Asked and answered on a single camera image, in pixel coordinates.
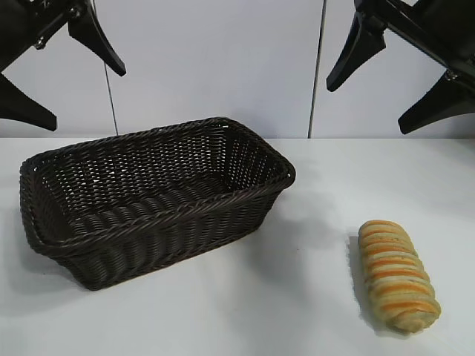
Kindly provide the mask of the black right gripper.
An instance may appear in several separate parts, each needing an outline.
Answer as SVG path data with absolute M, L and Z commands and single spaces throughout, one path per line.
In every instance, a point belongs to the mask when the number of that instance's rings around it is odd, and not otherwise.
M 326 79 L 334 92 L 365 62 L 386 48 L 390 29 L 440 65 L 445 73 L 398 119 L 402 134 L 474 112 L 473 1 L 355 1 L 347 40 Z

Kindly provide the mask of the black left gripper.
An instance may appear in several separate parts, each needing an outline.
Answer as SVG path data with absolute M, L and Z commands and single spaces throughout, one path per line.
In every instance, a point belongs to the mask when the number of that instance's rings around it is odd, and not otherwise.
M 5 70 L 30 47 L 42 49 L 65 24 L 69 35 L 95 53 L 118 76 L 125 64 L 112 48 L 92 1 L 2 1 L 1 70 Z M 26 96 L 1 75 L 1 118 L 57 129 L 57 118 Z

